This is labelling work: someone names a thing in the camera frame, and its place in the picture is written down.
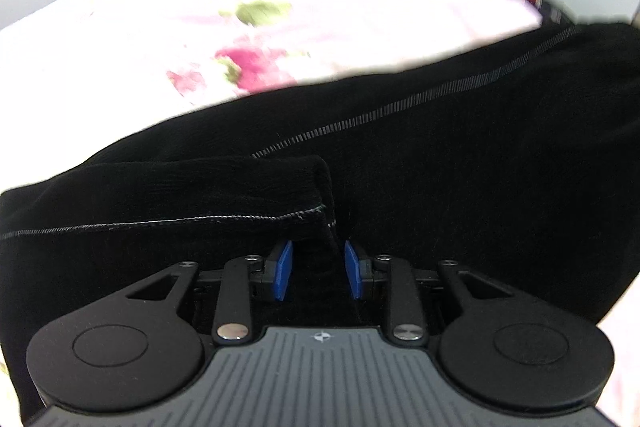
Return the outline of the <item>black velvet pants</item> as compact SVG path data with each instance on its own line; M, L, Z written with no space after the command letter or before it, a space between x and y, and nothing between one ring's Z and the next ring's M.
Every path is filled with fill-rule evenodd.
M50 321L181 261L291 242L293 317L344 324L343 248L456 259L591 322L639 272L639 33L547 26L398 74L172 118L1 197L22 418Z

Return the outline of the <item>pink floral bed quilt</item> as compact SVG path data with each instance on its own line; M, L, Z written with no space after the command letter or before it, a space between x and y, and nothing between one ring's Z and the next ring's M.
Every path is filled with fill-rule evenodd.
M197 110L547 26L526 0L58 0L1 33L1 197Z

